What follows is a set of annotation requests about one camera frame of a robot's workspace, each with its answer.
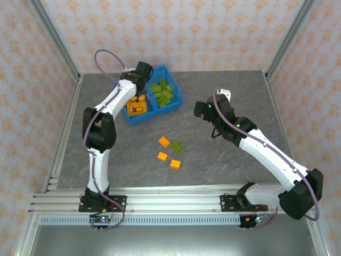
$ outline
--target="gray tabletop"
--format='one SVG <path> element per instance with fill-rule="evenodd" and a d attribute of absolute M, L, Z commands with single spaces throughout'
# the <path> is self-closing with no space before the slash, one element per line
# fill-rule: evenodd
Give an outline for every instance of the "gray tabletop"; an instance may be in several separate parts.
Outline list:
<path fill-rule="evenodd" d="M 111 187 L 181 186 L 277 182 L 257 160 L 221 137 L 210 137 L 213 126 L 194 117 L 196 101 L 206 101 L 216 87 L 231 90 L 237 116 L 247 116 L 281 150 L 285 149 L 280 126 L 261 71 L 174 72 L 184 105 L 144 122 L 129 125 L 121 111 L 116 120 L 117 141 L 109 156 Z M 100 74 L 85 75 L 60 173 L 58 188 L 86 188 L 89 159 L 81 149 L 83 111 L 99 104 L 112 90 L 112 82 Z M 177 140 L 184 152 L 158 140 Z M 168 154 L 163 162 L 159 152 Z M 180 170 L 169 167 L 181 161 Z"/>

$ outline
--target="blue bin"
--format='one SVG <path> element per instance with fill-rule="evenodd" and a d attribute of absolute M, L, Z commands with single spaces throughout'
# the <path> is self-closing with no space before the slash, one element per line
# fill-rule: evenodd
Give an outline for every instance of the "blue bin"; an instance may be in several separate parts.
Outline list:
<path fill-rule="evenodd" d="M 159 81 L 161 79 L 165 79 L 167 84 L 172 87 L 172 94 L 174 97 L 171 100 L 170 104 L 159 108 L 157 105 L 156 99 L 149 88 L 149 84 L 153 84 L 153 83 L 160 84 Z M 150 117 L 157 116 L 159 114 L 171 111 L 183 105 L 181 89 L 178 86 L 177 82 L 175 81 L 174 77 L 172 76 L 171 72 L 169 72 L 166 65 L 162 65 L 154 69 L 154 73 L 152 74 L 150 80 L 147 82 L 146 90 L 147 91 L 145 93 L 145 96 L 146 96 L 147 110 L 148 110 L 147 113 L 142 114 L 140 116 L 129 116 L 127 107 L 125 106 L 123 108 L 123 113 L 126 116 L 129 124 L 139 123 L 141 121 L 149 119 Z"/>

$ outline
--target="floral wallpaper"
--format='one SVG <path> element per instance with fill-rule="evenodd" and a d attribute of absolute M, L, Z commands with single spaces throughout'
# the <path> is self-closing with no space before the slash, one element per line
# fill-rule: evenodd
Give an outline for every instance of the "floral wallpaper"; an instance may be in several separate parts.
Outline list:
<path fill-rule="evenodd" d="M 0 255 L 51 166 L 74 80 L 27 0 L 0 3 Z"/>
<path fill-rule="evenodd" d="M 264 70 L 304 0 L 42 0 L 77 69 L 99 73 L 97 49 L 128 67 L 173 71 Z M 101 65 L 120 71 L 103 53 Z"/>
<path fill-rule="evenodd" d="M 296 161 L 324 174 L 322 223 L 341 252 L 341 2 L 317 0 L 271 80 Z"/>

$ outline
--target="gray work surface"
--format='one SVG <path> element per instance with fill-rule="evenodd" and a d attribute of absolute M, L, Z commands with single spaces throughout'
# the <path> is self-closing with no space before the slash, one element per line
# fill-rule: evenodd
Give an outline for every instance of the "gray work surface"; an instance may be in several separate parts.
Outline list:
<path fill-rule="evenodd" d="M 182 90 L 183 106 L 134 125 L 128 124 L 122 111 L 118 114 L 117 141 L 109 156 L 110 186 L 277 182 L 256 159 L 231 142 L 222 137 L 212 139 L 212 124 L 193 115 L 196 101 L 206 101 L 216 87 L 231 90 L 231 106 L 236 116 L 248 117 L 287 153 L 262 72 L 174 72 L 173 76 Z M 112 81 L 104 75 L 84 75 L 58 188 L 86 188 L 89 159 L 81 149 L 83 112 L 102 102 L 112 89 Z M 162 136 L 169 141 L 177 140 L 184 152 L 177 155 L 171 146 L 164 148 L 158 142 Z M 166 162 L 157 158 L 161 151 L 168 154 Z M 181 161 L 180 170 L 169 167 L 171 159 Z"/>
<path fill-rule="evenodd" d="M 31 256 L 314 256 L 306 221 L 277 216 L 259 230 L 238 226 L 40 226 Z"/>

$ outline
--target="patterned wallpaper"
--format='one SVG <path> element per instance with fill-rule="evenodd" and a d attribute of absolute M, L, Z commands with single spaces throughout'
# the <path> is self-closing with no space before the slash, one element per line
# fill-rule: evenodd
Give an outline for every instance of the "patterned wallpaper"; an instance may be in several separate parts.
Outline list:
<path fill-rule="evenodd" d="M 304 0 L 42 0 L 77 69 L 267 70 Z M 120 71 L 103 54 L 107 71 Z"/>
<path fill-rule="evenodd" d="M 74 85 L 27 0 L 0 3 L 0 255 L 13 255 Z"/>
<path fill-rule="evenodd" d="M 324 174 L 320 203 L 341 252 L 341 2 L 317 0 L 271 81 L 295 160 Z"/>

